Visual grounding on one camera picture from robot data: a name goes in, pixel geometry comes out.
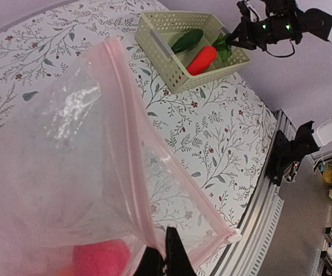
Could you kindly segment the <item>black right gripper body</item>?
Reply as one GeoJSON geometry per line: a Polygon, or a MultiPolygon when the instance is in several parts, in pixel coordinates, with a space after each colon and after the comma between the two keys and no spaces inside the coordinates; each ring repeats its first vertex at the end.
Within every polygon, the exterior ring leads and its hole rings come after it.
{"type": "Polygon", "coordinates": [[[266,51],[264,31],[267,29],[267,19],[263,19],[249,1],[239,1],[237,6],[242,15],[237,46],[251,51],[257,48],[266,51]]]}

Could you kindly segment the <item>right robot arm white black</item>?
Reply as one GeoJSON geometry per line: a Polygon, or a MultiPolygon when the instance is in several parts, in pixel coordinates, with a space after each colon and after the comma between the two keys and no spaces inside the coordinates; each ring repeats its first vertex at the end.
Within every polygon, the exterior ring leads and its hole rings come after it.
{"type": "MultiPolygon", "coordinates": [[[[288,40],[297,45],[303,33],[311,33],[317,38],[332,44],[332,15],[313,8],[301,11],[295,1],[265,1],[266,19],[259,18],[247,1],[237,6],[242,15],[241,22],[223,39],[226,45],[266,52],[269,44],[288,40]]],[[[294,155],[309,155],[332,142],[332,119],[314,129],[313,122],[299,127],[295,139],[285,147],[294,155]]]]}

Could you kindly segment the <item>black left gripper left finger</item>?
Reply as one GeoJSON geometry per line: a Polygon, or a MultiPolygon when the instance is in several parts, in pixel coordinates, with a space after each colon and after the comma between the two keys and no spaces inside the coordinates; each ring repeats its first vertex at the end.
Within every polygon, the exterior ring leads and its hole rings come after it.
{"type": "Polygon", "coordinates": [[[164,275],[164,259],[158,250],[147,247],[133,276],[164,275]]]}

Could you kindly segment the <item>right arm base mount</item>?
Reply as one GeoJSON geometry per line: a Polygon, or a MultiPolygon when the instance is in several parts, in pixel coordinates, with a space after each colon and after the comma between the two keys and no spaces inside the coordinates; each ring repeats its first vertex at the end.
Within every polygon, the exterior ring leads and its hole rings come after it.
{"type": "Polygon", "coordinates": [[[280,187],[285,170],[296,160],[296,140],[288,140],[283,131],[276,132],[265,175],[280,187]]]}

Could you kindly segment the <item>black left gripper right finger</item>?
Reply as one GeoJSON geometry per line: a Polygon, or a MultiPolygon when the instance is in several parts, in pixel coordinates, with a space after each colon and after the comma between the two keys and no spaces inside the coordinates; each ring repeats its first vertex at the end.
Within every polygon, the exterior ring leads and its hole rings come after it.
{"type": "Polygon", "coordinates": [[[165,238],[166,275],[196,276],[181,238],[175,227],[167,227],[165,238]]]}

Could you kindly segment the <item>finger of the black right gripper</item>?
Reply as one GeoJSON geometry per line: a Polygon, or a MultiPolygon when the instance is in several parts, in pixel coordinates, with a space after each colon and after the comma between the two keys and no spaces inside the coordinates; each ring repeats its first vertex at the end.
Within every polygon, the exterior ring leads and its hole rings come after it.
{"type": "Polygon", "coordinates": [[[248,35],[246,26],[239,24],[235,30],[233,30],[233,32],[226,38],[226,44],[240,48],[249,48],[247,39],[248,35]]]}

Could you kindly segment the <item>red strawberry toy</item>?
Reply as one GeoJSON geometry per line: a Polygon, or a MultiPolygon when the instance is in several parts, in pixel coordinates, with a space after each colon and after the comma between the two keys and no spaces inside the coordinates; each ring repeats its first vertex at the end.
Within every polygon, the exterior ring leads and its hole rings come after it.
{"type": "Polygon", "coordinates": [[[122,239],[75,246],[72,253],[74,275],[122,275],[129,259],[122,239]]]}

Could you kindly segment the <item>clear zip top bag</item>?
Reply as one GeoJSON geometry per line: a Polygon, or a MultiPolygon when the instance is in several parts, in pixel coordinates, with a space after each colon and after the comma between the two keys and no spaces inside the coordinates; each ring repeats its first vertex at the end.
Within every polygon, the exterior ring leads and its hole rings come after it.
{"type": "Polygon", "coordinates": [[[0,131],[0,275],[74,275],[75,246],[122,239],[133,275],[175,227],[194,269],[239,242],[153,129],[122,43],[77,58],[0,131]]]}

